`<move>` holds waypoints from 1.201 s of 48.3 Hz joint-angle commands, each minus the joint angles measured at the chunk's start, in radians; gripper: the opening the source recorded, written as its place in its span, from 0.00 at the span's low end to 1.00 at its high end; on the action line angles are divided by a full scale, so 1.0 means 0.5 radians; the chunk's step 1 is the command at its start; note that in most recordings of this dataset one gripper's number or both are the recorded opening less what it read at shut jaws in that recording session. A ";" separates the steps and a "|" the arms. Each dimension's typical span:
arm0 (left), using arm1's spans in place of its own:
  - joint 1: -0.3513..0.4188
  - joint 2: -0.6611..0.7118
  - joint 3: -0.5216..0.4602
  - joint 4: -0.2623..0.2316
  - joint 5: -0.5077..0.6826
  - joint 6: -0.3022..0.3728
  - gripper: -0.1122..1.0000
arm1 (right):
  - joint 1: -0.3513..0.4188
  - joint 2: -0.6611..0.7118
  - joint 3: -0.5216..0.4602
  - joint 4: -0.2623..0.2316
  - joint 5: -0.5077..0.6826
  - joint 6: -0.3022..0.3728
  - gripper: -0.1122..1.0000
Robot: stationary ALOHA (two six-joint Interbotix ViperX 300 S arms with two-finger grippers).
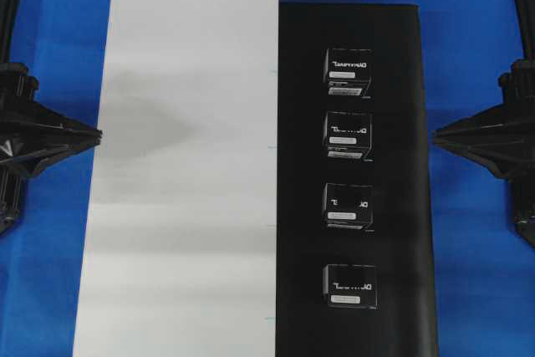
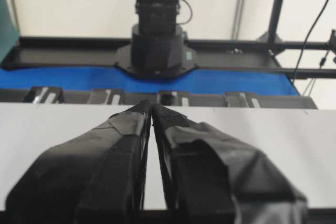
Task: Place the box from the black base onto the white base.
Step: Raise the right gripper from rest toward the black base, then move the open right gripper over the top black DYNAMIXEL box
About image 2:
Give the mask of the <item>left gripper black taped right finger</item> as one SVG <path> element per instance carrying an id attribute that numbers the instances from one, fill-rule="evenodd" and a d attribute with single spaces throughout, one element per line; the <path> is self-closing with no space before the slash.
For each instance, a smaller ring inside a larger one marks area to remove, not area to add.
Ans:
<path id="1" fill-rule="evenodd" d="M 188 223 L 306 223 L 308 204 L 260 149 L 153 106 L 167 207 Z"/>

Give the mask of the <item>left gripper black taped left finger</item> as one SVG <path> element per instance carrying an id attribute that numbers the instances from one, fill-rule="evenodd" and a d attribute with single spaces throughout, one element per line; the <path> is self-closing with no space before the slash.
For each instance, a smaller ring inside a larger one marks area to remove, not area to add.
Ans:
<path id="1" fill-rule="evenodd" d="M 128 223 L 143 209 L 152 104 L 44 151 L 5 201 L 7 223 Z"/>

